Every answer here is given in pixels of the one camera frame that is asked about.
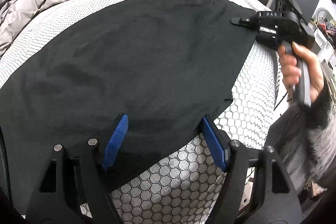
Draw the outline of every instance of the silver screw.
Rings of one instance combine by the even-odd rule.
[[[274,147],[273,147],[273,146],[268,145],[268,146],[266,147],[266,149],[267,149],[267,151],[270,152],[270,153],[273,153],[273,152],[274,152]]]
[[[238,146],[240,146],[240,142],[237,141],[237,140],[232,140],[231,145],[234,146],[234,147],[238,147]]]
[[[97,139],[89,139],[89,141],[87,142],[89,145],[96,145],[97,144]]]
[[[61,145],[61,144],[57,144],[57,145],[55,145],[55,146],[54,146],[54,150],[55,150],[56,152],[62,150],[62,145]]]

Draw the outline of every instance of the black zipper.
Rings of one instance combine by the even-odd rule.
[[[12,203],[11,183],[9,180],[9,168],[8,168],[6,145],[5,145],[5,139],[3,137],[1,127],[0,127],[0,154],[1,154],[2,169],[3,169],[3,177],[4,177],[4,182],[5,182],[4,192],[8,200],[10,201],[10,203]]]

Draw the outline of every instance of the gray handle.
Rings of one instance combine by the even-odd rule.
[[[310,100],[310,76],[308,64],[305,60],[298,57],[293,49],[292,45],[287,41],[283,41],[282,44],[285,46],[286,53],[295,56],[297,60],[296,66],[301,69],[302,75],[299,79],[299,83],[293,86],[293,102],[299,102],[307,106],[311,106]]]

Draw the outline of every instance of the black cuff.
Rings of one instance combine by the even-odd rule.
[[[308,129],[325,129],[328,125],[328,112],[331,109],[331,94],[329,93],[328,82],[323,74],[324,87],[311,108],[305,108]]]

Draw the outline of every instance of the mattress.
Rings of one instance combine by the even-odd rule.
[[[12,73],[63,30],[109,5],[124,0],[70,0],[37,15],[0,59],[0,88]],[[229,0],[268,10],[258,0]],[[232,88],[233,103],[215,124],[230,138],[261,149],[276,101],[277,54],[254,43]],[[246,174],[248,181],[253,170]],[[125,223],[204,223],[216,202],[225,174],[213,164],[202,134],[112,192]],[[86,204],[82,213],[90,216]]]

